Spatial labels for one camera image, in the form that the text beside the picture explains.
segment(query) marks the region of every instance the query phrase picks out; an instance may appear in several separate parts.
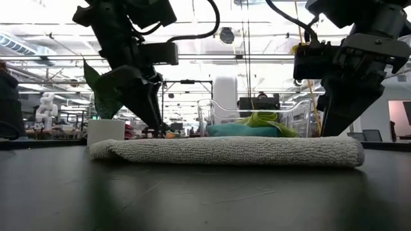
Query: black table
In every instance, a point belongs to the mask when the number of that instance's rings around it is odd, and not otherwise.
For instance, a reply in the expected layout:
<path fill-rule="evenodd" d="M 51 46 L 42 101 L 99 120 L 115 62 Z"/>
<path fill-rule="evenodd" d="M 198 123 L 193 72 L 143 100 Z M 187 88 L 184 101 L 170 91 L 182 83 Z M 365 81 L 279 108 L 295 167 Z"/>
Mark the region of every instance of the black table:
<path fill-rule="evenodd" d="M 411 154 L 358 169 L 142 165 L 0 152 L 0 230 L 411 230 Z"/>

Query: ceiling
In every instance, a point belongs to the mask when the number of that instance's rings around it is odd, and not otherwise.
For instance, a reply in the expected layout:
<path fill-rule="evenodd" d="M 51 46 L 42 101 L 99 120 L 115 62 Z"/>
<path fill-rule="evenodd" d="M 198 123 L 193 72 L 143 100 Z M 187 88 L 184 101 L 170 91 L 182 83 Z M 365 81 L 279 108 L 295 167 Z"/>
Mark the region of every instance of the ceiling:
<path fill-rule="evenodd" d="M 283 19 L 273 12 L 264 0 L 250 0 L 249 7 L 243 1 L 242 7 L 238 0 L 215 0 L 221 15 L 222 27 L 232 28 L 235 39 L 233 44 L 223 44 L 218 36 L 201 40 L 178 41 L 181 55 L 234 55 L 250 53 L 252 55 L 287 55 L 292 46 L 299 42 L 299 29 L 296 25 Z M 160 28 L 152 35 L 146 36 L 147 42 L 165 42 L 172 36 L 187 33 L 204 33 L 214 26 L 214 13 L 206 0 L 170 0 L 178 21 L 175 24 Z M 276 5 L 296 17 L 293 1 L 276 1 Z M 309 22 L 312 15 L 305 9 L 305 2 L 298 1 L 298 16 L 301 21 Z M 0 8 L 0 35 L 15 36 L 29 46 L 41 47 L 49 55 L 97 55 L 100 50 L 91 28 L 85 28 L 72 21 L 77 6 L 86 7 L 83 0 L 13 0 L 5 1 Z M 330 40 L 338 44 L 350 30 L 350 27 L 338 29 L 325 17 L 314 25 L 320 40 Z M 0 47 L 0 55 L 21 55 L 4 47 Z M 72 60 L 56 61 L 55 65 L 46 65 L 27 61 L 14 61 L 10 65 L 16 72 L 24 71 L 20 81 L 79 81 L 83 82 L 82 62 Z M 98 72 L 110 70 L 105 61 L 89 63 Z M 165 80 L 212 80 L 216 76 L 237 76 L 239 92 L 247 91 L 247 72 L 244 63 L 234 60 L 208 62 L 181 60 L 177 66 L 158 66 L 157 71 L 163 74 Z M 281 60 L 252 61 L 250 65 L 251 87 L 254 92 L 274 92 L 292 90 L 295 88 L 292 80 L 293 64 Z M 22 89 L 36 90 L 43 87 L 49 90 L 89 92 L 86 85 L 71 87 L 69 85 L 22 85 Z M 180 94 L 179 92 L 196 92 L 198 94 Z M 173 99 L 167 99 L 165 113 L 179 110 L 182 114 L 194 114 L 197 110 L 197 100 L 210 98 L 204 86 L 175 84 L 170 92 L 176 92 Z M 71 99 L 73 96 L 59 94 L 61 98 Z M 76 96 L 82 100 L 89 99 L 89 94 Z"/>

